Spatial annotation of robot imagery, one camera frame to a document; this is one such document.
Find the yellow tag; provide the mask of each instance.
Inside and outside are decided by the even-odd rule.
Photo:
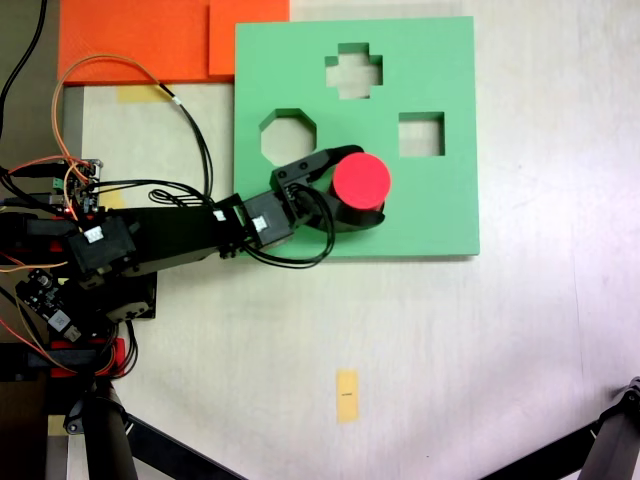
[[[64,429],[64,415],[49,415],[49,436],[60,437],[67,435],[67,431]]]
[[[338,423],[353,422],[358,419],[358,372],[338,370],[336,374]]]
[[[100,206],[106,208],[107,210],[110,208],[126,208],[122,192],[119,192],[117,190],[101,194]]]
[[[171,101],[167,92],[157,85],[120,85],[116,87],[116,98],[118,103],[158,103]]]

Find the green foam board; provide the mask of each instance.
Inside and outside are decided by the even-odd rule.
[[[382,84],[369,98],[341,99],[326,67],[364,48],[382,63]],[[262,129],[299,111],[315,125],[317,149],[358,144],[391,171],[385,222],[339,234],[333,256],[479,253],[472,18],[238,25],[234,183],[243,198],[267,190],[275,168]],[[439,119],[442,154],[402,157],[405,119]],[[273,253],[308,257],[324,243],[324,233],[302,227]]]

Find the orange foam board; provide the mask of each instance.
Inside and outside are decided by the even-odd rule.
[[[137,60],[167,83],[205,82],[209,0],[61,0],[59,45],[58,77],[84,56],[116,53]],[[65,83],[140,84],[149,79],[134,67],[101,61],[79,67]]]
[[[289,0],[212,0],[209,9],[209,75],[232,82],[235,74],[236,24],[287,22]]]

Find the square hole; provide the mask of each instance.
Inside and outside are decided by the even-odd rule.
[[[445,154],[444,113],[401,113],[398,123],[400,157],[438,157]]]

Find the red cylinder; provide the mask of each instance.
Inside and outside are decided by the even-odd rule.
[[[336,166],[331,187],[352,208],[380,210],[391,190],[391,173],[378,157],[352,153]]]

